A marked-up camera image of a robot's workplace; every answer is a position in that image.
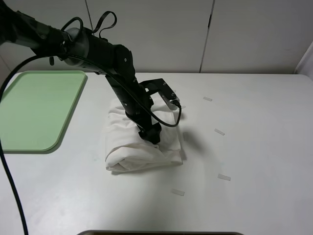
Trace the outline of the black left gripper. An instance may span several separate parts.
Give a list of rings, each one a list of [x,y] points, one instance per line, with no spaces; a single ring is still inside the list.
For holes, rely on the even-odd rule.
[[[159,92],[161,84],[165,82],[162,78],[146,80],[138,83],[136,80],[130,84],[119,80],[114,82],[114,92],[125,109],[126,116],[139,127],[139,136],[152,144],[160,142],[161,125],[166,127],[177,127],[181,111],[176,123],[170,124],[158,118],[152,111],[153,100],[151,95]]]

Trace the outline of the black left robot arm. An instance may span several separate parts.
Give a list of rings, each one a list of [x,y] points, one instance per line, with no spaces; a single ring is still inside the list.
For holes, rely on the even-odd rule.
[[[33,60],[48,58],[53,64],[58,57],[70,66],[105,75],[126,116],[138,126],[139,136],[157,144],[165,122],[152,113],[151,96],[158,93],[171,110],[181,110],[179,98],[161,78],[138,82],[131,51],[101,37],[102,23],[109,14],[110,11],[102,14],[94,30],[83,23],[78,28],[66,23],[56,29],[12,10],[2,1],[0,41],[30,48],[34,52]]]

